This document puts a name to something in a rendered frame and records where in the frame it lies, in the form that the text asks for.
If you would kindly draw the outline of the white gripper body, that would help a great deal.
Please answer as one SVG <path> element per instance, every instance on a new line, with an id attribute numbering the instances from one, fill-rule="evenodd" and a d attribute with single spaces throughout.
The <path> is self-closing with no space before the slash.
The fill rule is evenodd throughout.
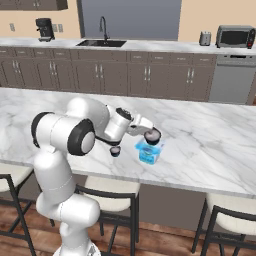
<path id="1" fill-rule="evenodd" d="M 132 135 L 143 135 L 145 132 L 150 131 L 153 128 L 153 123 L 141 114 L 137 114 L 132 122 L 131 128 Z"/>

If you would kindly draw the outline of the blue yogurt container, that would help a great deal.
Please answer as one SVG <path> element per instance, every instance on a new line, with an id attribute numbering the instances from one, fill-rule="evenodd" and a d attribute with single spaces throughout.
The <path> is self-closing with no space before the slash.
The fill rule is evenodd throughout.
<path id="1" fill-rule="evenodd" d="M 141 139 L 138 143 L 135 144 L 135 148 L 139 151 L 139 160 L 150 165 L 154 165 L 158 160 L 163 146 L 163 142 L 159 142 L 156 145 L 150 145 L 146 142 L 145 139 Z"/>

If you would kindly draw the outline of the brown base cupboard run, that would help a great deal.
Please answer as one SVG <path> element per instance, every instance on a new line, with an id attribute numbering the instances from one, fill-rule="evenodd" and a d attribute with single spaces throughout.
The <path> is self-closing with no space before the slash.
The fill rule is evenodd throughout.
<path id="1" fill-rule="evenodd" d="M 0 87 L 209 100 L 216 56 L 0 46 Z"/>

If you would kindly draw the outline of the black stool with cream seat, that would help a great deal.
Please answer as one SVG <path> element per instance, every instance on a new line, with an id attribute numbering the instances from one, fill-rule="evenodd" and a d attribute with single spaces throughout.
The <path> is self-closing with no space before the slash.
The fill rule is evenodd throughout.
<path id="1" fill-rule="evenodd" d="M 220 256 L 225 256 L 225 245 L 234 247 L 232 256 L 238 256 L 242 248 L 256 250 L 256 244 L 244 241 L 247 235 L 256 236 L 256 200 L 207 193 L 191 253 L 201 234 L 205 239 L 200 256 L 206 256 L 210 244 L 219 245 Z"/>
<path id="2" fill-rule="evenodd" d="M 30 208 L 32 201 L 18 197 L 20 189 L 33 172 L 34 170 L 32 167 L 0 163 L 0 193 L 9 192 L 12 197 L 11 200 L 0 197 L 0 205 L 14 207 L 17 212 L 17 217 L 10 228 L 7 231 L 0 230 L 0 235 L 26 241 L 31 256 L 36 256 L 28 226 L 25 221 L 25 214 Z"/>
<path id="3" fill-rule="evenodd" d="M 107 252 L 111 253 L 119 226 L 130 229 L 130 255 L 135 256 L 135 244 L 139 242 L 139 190 L 140 184 L 100 177 L 88 176 L 84 186 L 76 185 L 75 192 L 83 193 L 100 204 L 100 234 L 104 235 L 104 225 L 114 226 Z"/>

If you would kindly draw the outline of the black sink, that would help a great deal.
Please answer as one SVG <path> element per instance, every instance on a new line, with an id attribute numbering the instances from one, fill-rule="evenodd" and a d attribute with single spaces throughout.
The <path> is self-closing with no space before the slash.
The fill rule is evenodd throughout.
<path id="1" fill-rule="evenodd" d="M 88 47 L 122 47 L 127 41 L 124 40 L 84 40 L 76 46 Z"/>

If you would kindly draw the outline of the grey dishwasher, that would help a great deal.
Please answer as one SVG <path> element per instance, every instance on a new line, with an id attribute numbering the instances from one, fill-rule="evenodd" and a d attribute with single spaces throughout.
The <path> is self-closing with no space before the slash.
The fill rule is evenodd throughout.
<path id="1" fill-rule="evenodd" d="M 222 54 L 217 56 L 209 101 L 245 104 L 256 72 L 256 56 Z"/>

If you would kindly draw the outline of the black tap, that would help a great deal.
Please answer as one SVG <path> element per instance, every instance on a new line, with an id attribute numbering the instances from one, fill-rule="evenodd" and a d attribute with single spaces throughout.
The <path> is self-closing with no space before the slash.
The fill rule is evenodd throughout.
<path id="1" fill-rule="evenodd" d="M 104 16 L 101 16 L 100 18 L 100 25 L 99 25 L 99 31 L 104 34 L 104 41 L 107 42 L 107 40 L 110 38 L 107 35 L 107 25 L 106 25 L 106 19 Z"/>

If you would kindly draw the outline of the silver toaster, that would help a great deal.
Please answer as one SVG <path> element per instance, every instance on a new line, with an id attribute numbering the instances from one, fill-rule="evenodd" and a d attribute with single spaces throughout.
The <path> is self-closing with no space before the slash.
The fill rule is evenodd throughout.
<path id="1" fill-rule="evenodd" d="M 202 31 L 200 33 L 199 45 L 209 46 L 211 44 L 211 33 L 208 31 Z"/>

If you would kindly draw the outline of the grey window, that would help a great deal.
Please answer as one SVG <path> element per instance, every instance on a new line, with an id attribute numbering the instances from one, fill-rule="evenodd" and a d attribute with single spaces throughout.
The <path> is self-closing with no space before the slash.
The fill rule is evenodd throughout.
<path id="1" fill-rule="evenodd" d="M 181 0 L 81 0 L 85 36 L 111 39 L 178 40 Z"/>

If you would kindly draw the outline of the silver toaster oven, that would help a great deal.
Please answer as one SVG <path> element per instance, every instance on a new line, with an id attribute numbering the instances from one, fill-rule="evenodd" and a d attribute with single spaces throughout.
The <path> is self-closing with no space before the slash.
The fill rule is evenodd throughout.
<path id="1" fill-rule="evenodd" d="M 249 25 L 220 25 L 216 34 L 216 47 L 251 49 L 256 29 Z"/>

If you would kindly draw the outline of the black coffee machine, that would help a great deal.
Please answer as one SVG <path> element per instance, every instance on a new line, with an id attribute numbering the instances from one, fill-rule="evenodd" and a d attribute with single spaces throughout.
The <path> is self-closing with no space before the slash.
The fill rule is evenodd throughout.
<path id="1" fill-rule="evenodd" d="M 55 39 L 50 18 L 37 18 L 36 26 L 37 30 L 40 32 L 40 42 L 50 42 Z"/>

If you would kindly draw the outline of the brown wall cupboards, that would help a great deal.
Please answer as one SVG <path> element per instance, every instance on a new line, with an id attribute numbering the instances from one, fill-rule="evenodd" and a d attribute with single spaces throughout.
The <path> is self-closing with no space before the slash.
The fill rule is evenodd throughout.
<path id="1" fill-rule="evenodd" d="M 58 11 L 67 8 L 67 0 L 0 0 L 0 10 Z"/>

